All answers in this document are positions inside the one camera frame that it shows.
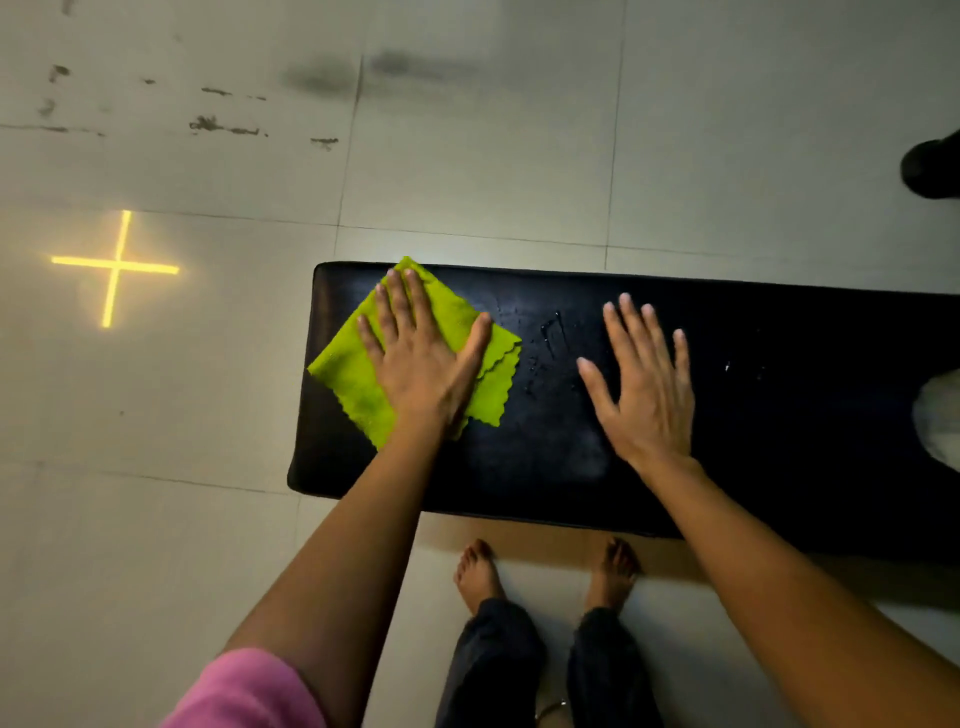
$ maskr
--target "tile floor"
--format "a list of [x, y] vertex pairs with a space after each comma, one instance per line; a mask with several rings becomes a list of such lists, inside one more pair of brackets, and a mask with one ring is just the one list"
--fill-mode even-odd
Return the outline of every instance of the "tile floor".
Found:
[[[284, 481], [317, 263], [960, 293], [960, 207], [897, 175], [960, 118], [953, 4], [235, 5], [0, 9], [10, 724], [156, 723], [332, 507]], [[125, 259], [178, 270], [122, 273], [102, 328], [109, 273], [51, 256], [112, 257], [123, 209]], [[924, 405], [953, 464], [956, 391]], [[431, 724], [477, 536], [563, 689], [602, 536], [428, 514], [371, 728]], [[624, 619], [670, 724], [794, 725], [685, 546], [635, 544]], [[823, 563], [960, 662], [960, 570]]]

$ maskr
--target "person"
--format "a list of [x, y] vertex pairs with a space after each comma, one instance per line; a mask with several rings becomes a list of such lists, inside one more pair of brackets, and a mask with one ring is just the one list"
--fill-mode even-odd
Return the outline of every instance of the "person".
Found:
[[[459, 422], [491, 327], [481, 314], [463, 350], [452, 352], [418, 276], [408, 271], [405, 282], [392, 270], [387, 285], [376, 288], [382, 344], [366, 319], [358, 322], [396, 412], [389, 440], [166, 728], [361, 725], [431, 464]], [[616, 454], [670, 513], [732, 623], [800, 720], [960, 725], [960, 669], [737, 505], [691, 457], [694, 398], [683, 332], [673, 334], [674, 361], [650, 305], [637, 311], [624, 294], [619, 312], [607, 303], [603, 319], [620, 369], [619, 401], [596, 366], [578, 360], [597, 419]], [[659, 720], [636, 644], [616, 619], [637, 571], [634, 554], [614, 541], [594, 576], [568, 666], [580, 728]], [[474, 616], [455, 653], [438, 724], [532, 725], [544, 659], [532, 622], [504, 598], [484, 545], [465, 551], [455, 578]]]

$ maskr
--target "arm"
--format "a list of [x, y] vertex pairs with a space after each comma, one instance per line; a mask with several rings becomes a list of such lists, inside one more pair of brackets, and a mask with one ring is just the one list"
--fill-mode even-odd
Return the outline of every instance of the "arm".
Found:
[[407, 284], [413, 313], [396, 271], [388, 274], [389, 296], [377, 286], [385, 348], [366, 319], [358, 322], [396, 412], [394, 431], [226, 647], [258, 647], [294, 667], [334, 728], [363, 720], [430, 469], [490, 337], [490, 317], [481, 314], [454, 354], [415, 272], [407, 272]]
[[727, 613], [787, 701], [811, 726], [960, 725], [960, 669], [915, 640], [717, 488], [690, 454], [687, 343], [670, 360], [652, 306], [621, 297], [604, 318], [620, 365], [620, 402], [579, 362], [620, 457], [683, 532]]

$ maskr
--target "forearm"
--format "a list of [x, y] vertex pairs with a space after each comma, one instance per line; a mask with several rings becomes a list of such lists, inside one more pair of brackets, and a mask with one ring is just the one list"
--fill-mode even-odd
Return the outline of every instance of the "forearm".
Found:
[[295, 667], [336, 728], [363, 718], [443, 431], [435, 418], [398, 422], [227, 645]]
[[733, 502], [695, 461], [664, 460], [644, 475], [809, 725], [960, 724], [960, 670]]

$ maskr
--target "hand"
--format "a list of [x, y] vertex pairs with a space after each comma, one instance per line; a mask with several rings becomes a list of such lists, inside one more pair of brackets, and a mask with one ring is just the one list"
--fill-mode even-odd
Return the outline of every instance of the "hand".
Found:
[[377, 321], [384, 346], [373, 335], [366, 316], [357, 319], [360, 338], [398, 421], [436, 417], [450, 427], [459, 422], [470, 399], [490, 341], [491, 319], [481, 313], [463, 350], [454, 353], [437, 328], [420, 276], [407, 270], [406, 280], [412, 310], [396, 269], [387, 273], [386, 287], [376, 285]]
[[687, 457], [693, 429], [690, 354], [684, 333], [673, 332], [676, 367], [663, 340], [657, 313], [650, 304], [640, 316], [629, 294], [620, 296], [620, 317], [607, 303], [603, 309], [613, 353], [620, 365], [620, 402], [614, 404], [600, 370], [577, 359], [597, 419], [620, 457], [638, 471], [659, 459]]

